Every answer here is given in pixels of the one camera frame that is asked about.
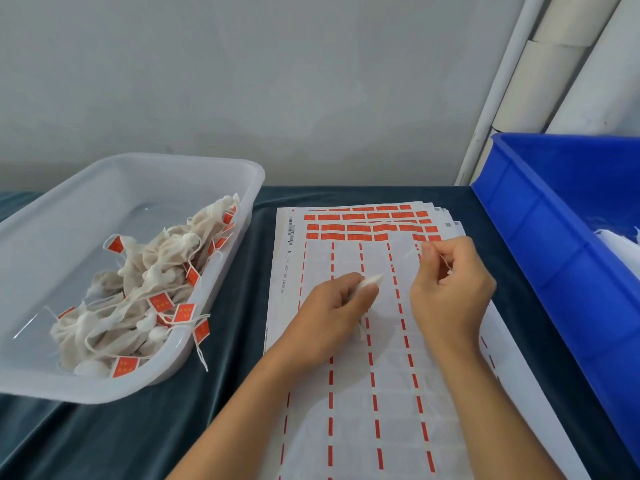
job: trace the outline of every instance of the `paper sheet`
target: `paper sheet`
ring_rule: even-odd
[[[366,341],[350,340],[289,393],[261,479],[472,478],[451,396],[408,297],[420,241],[463,233],[446,209],[422,202],[278,209],[265,350],[316,284],[352,271],[385,277],[363,318]],[[567,478],[588,478],[493,304],[479,345]]]

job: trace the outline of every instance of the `blue bin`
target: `blue bin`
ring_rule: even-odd
[[[640,465],[640,281],[593,234],[635,240],[640,138],[496,135],[473,189]]]

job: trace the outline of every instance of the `right hand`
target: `right hand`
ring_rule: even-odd
[[[452,273],[447,275],[448,266]],[[480,323],[495,291],[469,237],[422,245],[420,269],[411,287],[411,307],[427,345],[439,356],[478,348]]]

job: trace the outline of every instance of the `white pipe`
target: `white pipe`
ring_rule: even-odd
[[[614,131],[640,95],[640,0],[620,0],[547,133]]]
[[[484,102],[484,107],[480,113],[480,118],[476,124],[476,129],[467,148],[465,158],[462,160],[462,165],[460,165],[456,185],[468,185],[471,180],[471,175],[476,167],[478,156],[483,149],[484,141],[491,128],[495,113],[498,112],[500,101],[502,101],[504,92],[507,90],[522,49],[529,39],[529,35],[533,30],[533,25],[536,23],[544,1],[545,0],[524,0],[518,21],[513,28],[511,38],[509,39],[500,66],[498,67],[498,72],[496,72],[495,78],[493,78],[489,95]]]

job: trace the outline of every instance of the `dark blue tablecloth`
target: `dark blue tablecloth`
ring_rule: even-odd
[[[38,195],[0,193],[0,220]],[[262,355],[277,207],[432,201],[462,221],[498,282],[493,298],[593,479],[640,478],[572,355],[468,187],[265,187],[211,309],[171,379],[97,406],[0,395],[0,479],[162,479]]]

